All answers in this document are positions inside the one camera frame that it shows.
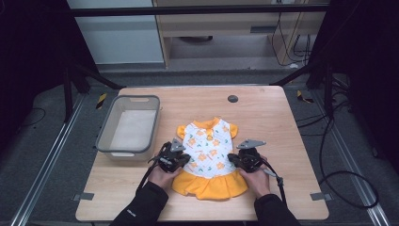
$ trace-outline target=person's left hand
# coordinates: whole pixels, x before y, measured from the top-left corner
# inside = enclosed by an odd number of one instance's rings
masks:
[[[159,166],[156,166],[149,175],[148,180],[167,190],[170,188],[173,179],[179,175],[182,168],[176,169],[174,172],[165,172]]]

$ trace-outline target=black horizontal bar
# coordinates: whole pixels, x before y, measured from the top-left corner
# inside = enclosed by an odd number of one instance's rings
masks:
[[[241,5],[241,6],[190,6],[190,7],[150,7],[150,8],[74,8],[71,10],[51,10],[51,13],[69,14],[73,17],[98,16],[142,16],[173,14],[215,14],[215,13],[255,13],[255,12],[315,12],[327,11],[329,4],[292,5]]]

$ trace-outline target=hand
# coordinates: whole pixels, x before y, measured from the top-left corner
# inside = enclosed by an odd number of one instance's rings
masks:
[[[245,172],[243,169],[238,168],[238,172],[244,177],[247,185],[255,193],[257,199],[271,193],[269,175],[263,171],[264,168],[265,166],[262,165],[260,169],[254,172]]]
[[[149,175],[148,180],[167,190],[170,188],[173,179],[179,175],[182,168],[176,169],[174,172],[165,172],[159,166],[156,166]]]

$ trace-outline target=orange sleeve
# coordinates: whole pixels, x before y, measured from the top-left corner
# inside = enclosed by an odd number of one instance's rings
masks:
[[[179,125],[177,127],[177,136],[180,137],[181,139],[184,139],[185,136],[185,125]]]
[[[234,138],[238,134],[238,126],[235,124],[230,124],[230,135],[231,138]]]

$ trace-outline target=human arm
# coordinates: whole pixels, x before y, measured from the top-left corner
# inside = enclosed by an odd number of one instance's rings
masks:
[[[114,219],[111,226],[154,225],[168,201],[167,189],[181,171],[164,172],[155,167],[148,177],[148,182],[141,188],[132,202]]]
[[[261,226],[300,225],[281,199],[271,194],[269,175],[264,173],[263,169],[254,172],[238,170],[256,196],[255,213]]]

